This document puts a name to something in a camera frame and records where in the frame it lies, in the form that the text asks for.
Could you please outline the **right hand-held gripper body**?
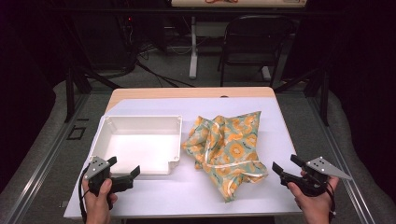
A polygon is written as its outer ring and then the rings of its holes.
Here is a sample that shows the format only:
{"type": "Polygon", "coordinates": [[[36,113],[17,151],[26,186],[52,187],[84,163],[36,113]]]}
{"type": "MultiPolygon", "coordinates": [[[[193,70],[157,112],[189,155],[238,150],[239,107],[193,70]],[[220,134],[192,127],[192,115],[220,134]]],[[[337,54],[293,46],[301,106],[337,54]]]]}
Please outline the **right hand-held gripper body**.
{"type": "Polygon", "coordinates": [[[283,176],[280,177],[280,184],[287,186],[289,182],[293,182],[308,197],[317,197],[324,193],[327,189],[328,178],[330,176],[351,180],[350,175],[347,175],[323,157],[304,161],[304,166],[301,168],[305,172],[303,176],[292,175],[283,170],[283,176]]]}

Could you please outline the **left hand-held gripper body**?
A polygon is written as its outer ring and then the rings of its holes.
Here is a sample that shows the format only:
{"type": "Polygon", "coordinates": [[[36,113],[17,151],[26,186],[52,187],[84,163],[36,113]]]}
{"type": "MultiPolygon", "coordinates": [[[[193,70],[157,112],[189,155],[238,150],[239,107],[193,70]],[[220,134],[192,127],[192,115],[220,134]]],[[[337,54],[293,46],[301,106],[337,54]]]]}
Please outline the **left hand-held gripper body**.
{"type": "Polygon", "coordinates": [[[110,168],[111,166],[104,159],[97,156],[92,157],[84,175],[91,193],[98,195],[103,182],[108,178],[112,181],[111,193],[123,192],[134,186],[134,179],[130,174],[111,177],[110,168]]]}

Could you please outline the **white plastic box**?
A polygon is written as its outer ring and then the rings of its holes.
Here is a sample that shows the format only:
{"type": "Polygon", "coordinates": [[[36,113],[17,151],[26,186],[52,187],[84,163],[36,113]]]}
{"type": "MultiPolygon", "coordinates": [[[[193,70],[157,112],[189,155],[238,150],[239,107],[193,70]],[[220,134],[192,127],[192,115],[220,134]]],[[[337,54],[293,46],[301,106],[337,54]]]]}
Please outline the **white plastic box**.
{"type": "Polygon", "coordinates": [[[116,157],[114,175],[127,175],[136,166],[141,175],[169,175],[180,161],[181,131],[181,116],[105,116],[91,156],[116,157]]]}

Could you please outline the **orange patterned cloth bag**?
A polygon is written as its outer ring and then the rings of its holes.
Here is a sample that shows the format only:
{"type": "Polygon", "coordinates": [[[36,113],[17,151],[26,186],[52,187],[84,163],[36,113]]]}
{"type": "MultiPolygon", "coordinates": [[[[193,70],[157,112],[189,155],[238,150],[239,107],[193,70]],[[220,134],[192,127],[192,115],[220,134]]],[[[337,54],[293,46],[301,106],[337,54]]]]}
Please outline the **orange patterned cloth bag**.
{"type": "Polygon", "coordinates": [[[204,170],[226,203],[234,200],[242,183],[257,183],[268,176],[256,146],[261,111],[232,118],[198,117],[181,148],[204,170]]]}

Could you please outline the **person's right hand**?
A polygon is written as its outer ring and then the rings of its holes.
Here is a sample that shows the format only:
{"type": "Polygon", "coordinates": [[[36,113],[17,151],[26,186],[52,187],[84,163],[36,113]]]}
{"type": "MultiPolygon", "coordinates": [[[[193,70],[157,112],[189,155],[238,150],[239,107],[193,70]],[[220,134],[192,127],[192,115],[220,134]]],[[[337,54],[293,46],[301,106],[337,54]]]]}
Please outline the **person's right hand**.
{"type": "Polygon", "coordinates": [[[296,204],[302,209],[304,219],[306,217],[329,217],[332,199],[328,193],[323,193],[318,197],[308,197],[293,182],[289,182],[288,188],[294,196],[296,204]]]}

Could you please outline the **person's left hand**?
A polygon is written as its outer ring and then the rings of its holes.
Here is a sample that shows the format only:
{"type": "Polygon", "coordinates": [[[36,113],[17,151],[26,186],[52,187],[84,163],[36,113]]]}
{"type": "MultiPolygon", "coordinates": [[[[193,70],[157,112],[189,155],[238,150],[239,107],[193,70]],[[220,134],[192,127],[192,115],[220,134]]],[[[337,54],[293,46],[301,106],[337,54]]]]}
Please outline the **person's left hand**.
{"type": "Polygon", "coordinates": [[[107,199],[110,199],[112,204],[114,204],[118,200],[118,196],[115,193],[110,193],[112,187],[112,181],[109,178],[106,179],[103,182],[98,195],[89,192],[89,186],[87,180],[82,181],[82,187],[83,190],[86,191],[84,201],[86,206],[87,217],[111,218],[107,199]]]}

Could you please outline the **white table cover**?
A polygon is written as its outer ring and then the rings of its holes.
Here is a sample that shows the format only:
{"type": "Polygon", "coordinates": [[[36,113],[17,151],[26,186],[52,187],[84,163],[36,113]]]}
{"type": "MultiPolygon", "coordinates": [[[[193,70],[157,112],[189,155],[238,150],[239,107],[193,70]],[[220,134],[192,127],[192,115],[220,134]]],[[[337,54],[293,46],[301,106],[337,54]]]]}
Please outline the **white table cover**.
{"type": "MultiPolygon", "coordinates": [[[[122,100],[105,116],[181,116],[181,142],[198,117],[217,115],[231,118],[261,111],[257,152],[261,162],[279,164],[299,174],[290,161],[295,149],[274,97],[170,98],[122,100]]],[[[194,166],[194,160],[180,148],[180,161],[169,175],[139,175],[132,189],[119,193],[114,217],[232,217],[280,216],[299,213],[289,190],[275,172],[257,183],[244,183],[235,199],[226,203],[208,175],[194,166]]]]}

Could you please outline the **black metal stand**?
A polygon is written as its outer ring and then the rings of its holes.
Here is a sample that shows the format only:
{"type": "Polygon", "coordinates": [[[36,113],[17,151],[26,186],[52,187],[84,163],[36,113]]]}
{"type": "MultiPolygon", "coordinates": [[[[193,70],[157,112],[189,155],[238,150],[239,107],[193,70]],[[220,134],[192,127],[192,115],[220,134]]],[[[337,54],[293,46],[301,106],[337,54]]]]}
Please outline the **black metal stand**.
{"type": "Polygon", "coordinates": [[[274,89],[275,93],[286,91],[291,87],[297,85],[303,80],[308,80],[304,88],[304,95],[306,97],[315,97],[320,91],[319,101],[319,117],[325,126],[329,125],[328,121],[328,97],[329,97],[329,70],[327,68],[315,68],[299,77],[293,78],[274,89]]]}
{"type": "Polygon", "coordinates": [[[74,87],[77,87],[83,94],[89,94],[92,91],[92,86],[88,81],[89,77],[99,81],[105,86],[108,86],[112,90],[120,88],[120,85],[117,85],[107,78],[100,76],[90,68],[84,66],[70,67],[65,76],[67,105],[65,122],[68,122],[76,112],[74,87]]]}

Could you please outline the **black folding chair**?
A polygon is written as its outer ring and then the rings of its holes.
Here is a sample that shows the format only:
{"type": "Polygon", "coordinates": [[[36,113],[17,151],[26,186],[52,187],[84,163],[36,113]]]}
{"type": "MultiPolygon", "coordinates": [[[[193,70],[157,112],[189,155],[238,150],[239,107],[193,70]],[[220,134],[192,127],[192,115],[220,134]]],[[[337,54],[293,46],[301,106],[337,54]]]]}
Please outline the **black folding chair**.
{"type": "Polygon", "coordinates": [[[284,16],[246,15],[228,23],[225,29],[218,70],[223,86],[225,66],[265,66],[273,68],[273,85],[279,59],[287,39],[294,34],[292,19],[284,16]]]}

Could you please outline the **aluminium floor rail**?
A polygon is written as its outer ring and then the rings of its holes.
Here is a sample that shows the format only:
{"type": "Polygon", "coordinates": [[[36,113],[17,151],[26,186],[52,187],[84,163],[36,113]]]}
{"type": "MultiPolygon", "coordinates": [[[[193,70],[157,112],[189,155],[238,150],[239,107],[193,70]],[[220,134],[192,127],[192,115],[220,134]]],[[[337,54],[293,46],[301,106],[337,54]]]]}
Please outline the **aluminium floor rail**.
{"type": "Polygon", "coordinates": [[[326,126],[319,114],[319,103],[315,98],[308,97],[307,102],[313,111],[315,120],[318,123],[320,132],[324,134],[326,139],[327,148],[325,151],[328,154],[328,158],[337,168],[350,176],[349,179],[341,178],[338,186],[341,188],[345,200],[351,205],[353,213],[358,218],[359,224],[377,224],[372,212],[370,211],[366,200],[363,198],[362,192],[355,176],[351,173],[347,161],[337,143],[334,134],[332,133],[331,127],[326,126]]]}
{"type": "Polygon", "coordinates": [[[72,130],[78,113],[90,95],[82,94],[75,102],[75,112],[67,117],[66,100],[58,96],[49,118],[42,127],[16,173],[0,193],[0,224],[19,224],[40,190],[61,145],[72,130]]]}

